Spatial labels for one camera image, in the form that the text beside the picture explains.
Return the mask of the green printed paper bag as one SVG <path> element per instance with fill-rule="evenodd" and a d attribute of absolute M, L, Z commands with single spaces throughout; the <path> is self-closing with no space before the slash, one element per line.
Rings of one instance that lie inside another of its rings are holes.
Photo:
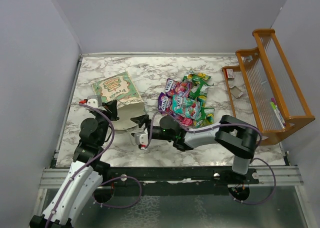
<path fill-rule="evenodd" d="M 113 122 L 116 130 L 127 130 L 136 123 L 131 118 L 145 114 L 145 103 L 127 72 L 100 80 L 91 85 L 95 95 L 100 95 L 102 102 L 117 101 L 117 116 Z"/>

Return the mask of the teal pink snack packet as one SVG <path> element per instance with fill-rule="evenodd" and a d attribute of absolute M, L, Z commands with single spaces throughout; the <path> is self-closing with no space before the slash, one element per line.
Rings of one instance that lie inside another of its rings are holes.
<path fill-rule="evenodd" d="M 199 116 L 202 107 L 199 101 L 178 95 L 174 95 L 172 99 L 172 110 L 175 114 L 193 120 Z"/>

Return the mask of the red pink snack packet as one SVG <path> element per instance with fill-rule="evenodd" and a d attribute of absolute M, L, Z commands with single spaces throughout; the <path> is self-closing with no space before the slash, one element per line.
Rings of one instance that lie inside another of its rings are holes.
<path fill-rule="evenodd" d="M 185 127 L 191 127 L 194 124 L 193 119 L 185 118 L 180 114 L 176 114 L 175 118 L 179 121 L 179 123 Z"/>

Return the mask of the purple pink snack packet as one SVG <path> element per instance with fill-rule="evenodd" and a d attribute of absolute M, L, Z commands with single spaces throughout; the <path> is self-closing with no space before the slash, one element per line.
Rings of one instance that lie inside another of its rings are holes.
<path fill-rule="evenodd" d="M 188 97 L 192 84 L 190 82 L 178 82 L 168 78 L 165 84 L 165 94 L 169 97 L 174 95 Z"/>

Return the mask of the yellow green snack packet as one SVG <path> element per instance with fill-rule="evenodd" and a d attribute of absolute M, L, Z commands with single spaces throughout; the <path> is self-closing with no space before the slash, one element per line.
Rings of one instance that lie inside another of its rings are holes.
<path fill-rule="evenodd" d="M 191 82 L 193 84 L 207 83 L 211 79 L 211 76 L 201 73 L 194 72 L 192 69 L 189 70 L 183 77 L 183 82 Z"/>

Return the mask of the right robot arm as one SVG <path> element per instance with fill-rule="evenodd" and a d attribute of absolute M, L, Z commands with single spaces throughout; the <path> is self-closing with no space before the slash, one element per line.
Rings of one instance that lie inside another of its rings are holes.
<path fill-rule="evenodd" d="M 250 162 L 262 140 L 257 127 L 230 115 L 201 128 L 186 128 L 170 115 L 162 117 L 158 126 L 153 125 L 148 114 L 130 120 L 143 128 L 131 134 L 142 150 L 148 148 L 152 139 L 172 142 L 173 147 L 183 152 L 215 143 L 222 145 L 234 155 L 229 177 L 236 184 L 247 179 Z"/>

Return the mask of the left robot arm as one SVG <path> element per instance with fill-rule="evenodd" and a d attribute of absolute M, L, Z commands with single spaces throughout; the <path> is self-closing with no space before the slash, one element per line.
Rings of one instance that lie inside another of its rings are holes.
<path fill-rule="evenodd" d="M 31 228 L 72 228 L 95 189 L 110 181 L 111 174 L 105 170 L 110 165 L 100 158 L 105 152 L 102 146 L 108 130 L 111 137 L 115 137 L 112 122 L 119 119 L 117 101 L 103 103 L 92 97 L 79 105 L 87 108 L 93 117 L 82 121 L 80 140 L 67 176 L 48 207 L 41 215 L 32 217 Z"/>

